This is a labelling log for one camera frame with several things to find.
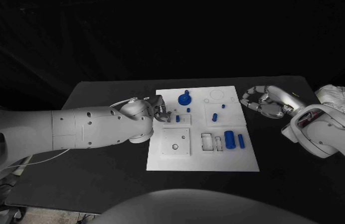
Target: white board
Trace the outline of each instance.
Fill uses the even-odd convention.
[[[183,106],[179,104],[179,96],[186,90],[192,96],[192,103]],[[190,119],[186,119],[186,123],[177,122],[171,125],[154,121],[147,170],[259,172],[236,87],[164,89],[157,90],[156,93],[163,96],[167,111],[171,111],[174,118],[176,115],[190,115]],[[219,114],[216,122],[213,113]],[[226,148],[225,131],[235,133],[235,149]],[[189,133],[184,139],[182,139],[184,136],[182,132]],[[203,150],[202,134],[206,133],[212,134],[213,151]],[[240,148],[239,134],[243,135],[245,149]],[[216,137],[220,137],[222,151],[217,151],[220,143],[216,142]]]

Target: black table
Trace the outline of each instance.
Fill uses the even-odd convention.
[[[110,106],[157,89],[236,86],[239,98],[256,85],[276,85],[308,103],[320,103],[301,76],[81,82],[64,109]],[[150,142],[71,150],[56,159],[28,166],[8,205],[101,214],[110,207],[153,191],[192,188],[248,197],[320,223],[343,219],[345,209],[345,157],[314,156],[282,135],[291,118],[274,120],[243,109],[261,172],[147,171]],[[35,155],[33,161],[61,151]]]

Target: black curtain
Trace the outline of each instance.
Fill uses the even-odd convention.
[[[344,85],[345,0],[0,0],[0,106],[81,81],[305,76]]]

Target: blue cylinder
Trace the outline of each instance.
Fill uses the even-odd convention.
[[[235,138],[235,132],[226,131],[225,132],[225,146],[228,149],[236,148],[236,138]]]
[[[240,148],[245,148],[245,141],[243,141],[243,135],[239,134],[239,146]]]
[[[217,113],[213,114],[212,120],[216,122],[217,121]]]
[[[190,97],[189,93],[190,93],[190,91],[186,90],[184,94],[180,95],[180,97],[179,97],[179,104],[183,105],[183,106],[189,105],[193,101],[193,98]]]

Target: floor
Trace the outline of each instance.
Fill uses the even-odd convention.
[[[21,224],[77,224],[85,217],[84,213],[56,211],[49,209],[28,208]],[[87,215],[82,224],[91,223],[98,216]]]

